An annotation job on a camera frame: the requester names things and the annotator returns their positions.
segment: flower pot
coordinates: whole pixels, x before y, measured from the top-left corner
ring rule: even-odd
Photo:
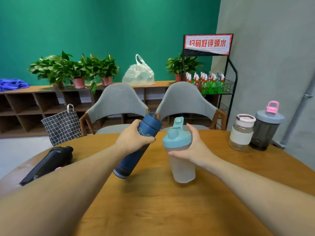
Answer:
[[[55,89],[64,89],[65,86],[63,85],[63,82],[59,82],[58,84],[53,83],[53,87]]]
[[[72,83],[74,84],[74,87],[76,89],[84,89],[85,88],[84,78],[72,79]]]
[[[183,74],[175,74],[175,79],[176,79],[176,82],[181,82],[183,81]]]
[[[102,80],[103,86],[109,86],[112,84],[112,77],[111,76],[109,76],[107,78],[101,77],[100,79]]]

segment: white bag handle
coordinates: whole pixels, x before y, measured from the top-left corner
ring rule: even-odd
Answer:
[[[67,105],[67,112],[70,111],[70,106],[72,106],[72,108],[74,108],[72,104],[68,104],[68,105]]]
[[[141,61],[141,63],[146,64],[146,63],[144,62],[144,60],[141,58],[141,56],[138,55],[138,54],[136,54],[136,62],[137,62],[137,64],[140,64],[140,63],[138,62],[138,60],[137,60],[137,57],[139,58],[139,60]]]

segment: plastic bag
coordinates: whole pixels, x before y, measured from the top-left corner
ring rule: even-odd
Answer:
[[[136,54],[137,64],[129,67],[123,77],[123,83],[131,86],[151,85],[154,84],[154,73],[152,69],[144,62],[140,55]]]

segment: chair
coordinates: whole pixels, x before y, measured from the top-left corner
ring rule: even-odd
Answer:
[[[148,107],[139,99],[135,90],[128,84],[112,84],[105,88],[97,102],[80,118],[83,136],[86,136],[84,122],[86,121],[93,134],[121,133],[130,124],[119,124],[103,127],[96,131],[93,123],[96,120],[115,114],[133,113],[145,116]]]
[[[180,113],[200,114],[212,120],[210,129],[214,129],[221,116],[221,129],[226,130],[227,115],[203,98],[199,90],[191,83],[178,82],[172,84],[166,91],[162,102],[156,110],[156,117],[163,118]],[[198,130],[209,129],[202,125],[193,125]]]

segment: chair seat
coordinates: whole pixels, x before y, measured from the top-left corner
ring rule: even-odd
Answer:
[[[208,127],[205,127],[205,126],[203,126],[203,125],[195,125],[195,124],[192,124],[192,126],[193,126],[194,128],[196,128],[197,130],[209,130]],[[161,131],[168,131],[169,129],[170,129],[170,127],[167,127],[167,128],[161,129]],[[185,131],[189,131],[189,128],[187,127],[187,125],[184,125],[184,126],[183,126],[183,129],[184,129]]]
[[[121,133],[126,127],[131,124],[118,124],[108,127],[103,127],[96,132],[96,134],[107,134],[107,133]]]

